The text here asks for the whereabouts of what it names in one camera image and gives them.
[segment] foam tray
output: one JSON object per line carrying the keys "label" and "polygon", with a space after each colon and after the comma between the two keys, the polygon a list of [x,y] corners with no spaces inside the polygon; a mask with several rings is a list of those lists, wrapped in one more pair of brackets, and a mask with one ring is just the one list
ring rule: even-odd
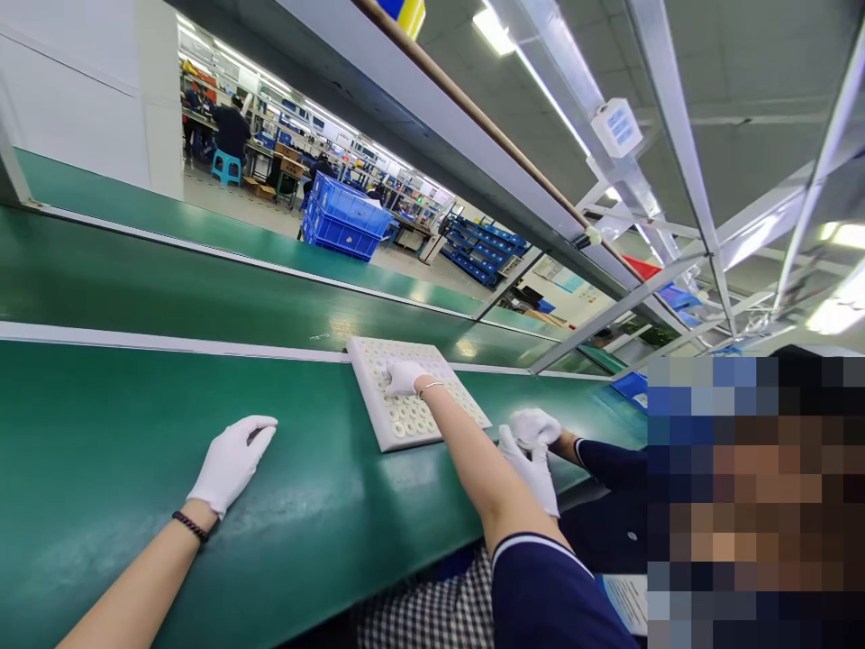
{"label": "foam tray", "polygon": [[416,362],[444,384],[481,428],[492,425],[435,346],[353,336],[346,350],[382,452],[442,439],[430,408],[420,398],[389,397],[385,393],[390,383],[387,365],[391,361]]}

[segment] forearm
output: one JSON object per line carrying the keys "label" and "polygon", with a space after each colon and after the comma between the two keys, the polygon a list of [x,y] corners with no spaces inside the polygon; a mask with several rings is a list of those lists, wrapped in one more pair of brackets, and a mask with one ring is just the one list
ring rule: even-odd
{"label": "forearm", "polygon": [[562,460],[567,460],[568,462],[572,462],[573,464],[582,467],[583,463],[579,460],[579,456],[577,456],[577,452],[574,450],[574,446],[578,439],[579,437],[562,428],[561,436],[555,442],[550,444],[550,450],[558,455]]}
{"label": "forearm", "polygon": [[[421,377],[415,389],[432,382],[432,377]],[[448,390],[443,386],[428,388],[423,400],[448,446],[460,482],[480,514],[487,549],[492,553],[503,538],[521,531],[543,534],[567,546],[555,521]]]}
{"label": "forearm", "polygon": [[[216,514],[201,500],[188,501],[181,511],[206,531],[216,522]],[[196,558],[199,545],[189,529],[171,520],[59,647],[150,647]]]}

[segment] hand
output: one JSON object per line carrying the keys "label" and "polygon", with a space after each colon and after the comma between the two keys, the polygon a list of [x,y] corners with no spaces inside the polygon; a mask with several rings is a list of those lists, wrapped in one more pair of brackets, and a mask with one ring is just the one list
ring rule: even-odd
{"label": "hand", "polygon": [[430,377],[430,373],[414,361],[393,361],[387,365],[387,371],[390,373],[390,385],[385,392],[391,397],[417,394],[414,383],[421,377]]}
{"label": "hand", "polygon": [[561,424],[540,408],[517,410],[511,415],[516,442],[524,449],[549,446],[561,437]]}
{"label": "hand", "polygon": [[[222,520],[228,507],[249,484],[277,431],[276,426],[277,420],[273,417],[253,415],[226,428],[210,442],[205,464],[187,500],[203,500]],[[258,434],[247,444],[256,430],[259,430]]]}
{"label": "hand", "polygon": [[498,427],[498,439],[498,450],[529,486],[543,510],[558,518],[559,503],[556,502],[556,490],[552,486],[550,467],[547,466],[547,447],[543,444],[535,445],[529,460],[516,445],[510,426]]}

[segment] factory floor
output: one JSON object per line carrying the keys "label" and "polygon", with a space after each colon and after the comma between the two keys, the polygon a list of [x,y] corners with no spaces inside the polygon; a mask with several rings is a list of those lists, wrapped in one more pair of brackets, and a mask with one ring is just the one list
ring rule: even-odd
{"label": "factory floor", "polygon": [[[285,236],[297,237],[297,230],[303,218],[299,212],[302,197],[301,192],[295,201],[295,209],[289,211],[283,201],[280,201],[277,206],[254,196],[244,188],[221,187],[219,181],[210,176],[209,169],[206,169],[201,162],[195,162],[193,166],[184,165],[183,200],[185,202]],[[404,248],[395,245],[380,246],[372,256],[371,263],[479,300],[486,300],[492,293],[489,288],[478,284],[459,266],[442,255],[438,255],[432,264],[427,266]]]}

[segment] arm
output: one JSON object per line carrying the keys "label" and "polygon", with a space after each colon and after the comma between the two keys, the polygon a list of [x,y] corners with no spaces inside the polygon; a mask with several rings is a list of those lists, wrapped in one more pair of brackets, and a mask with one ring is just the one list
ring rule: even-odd
{"label": "arm", "polygon": [[[216,514],[202,500],[191,499],[180,511],[206,532],[216,523]],[[60,649],[149,647],[200,544],[182,523],[169,522],[69,632]]]}
{"label": "arm", "polygon": [[390,372],[391,394],[423,392],[460,482],[480,515],[491,554],[502,539],[517,532],[535,532],[570,548],[508,460],[444,386],[427,388],[435,379],[413,362],[398,362]]}
{"label": "arm", "polygon": [[647,469],[643,451],[582,439],[539,408],[513,413],[511,425],[521,444],[533,441],[548,444],[561,459],[582,467],[612,491],[645,486]]}
{"label": "arm", "polygon": [[[249,416],[216,437],[210,444],[198,481],[180,511],[209,533],[250,481],[276,432],[276,424],[277,420],[272,417]],[[259,432],[250,442],[250,435],[255,431]],[[149,647],[200,544],[191,530],[172,519],[58,647]]]}

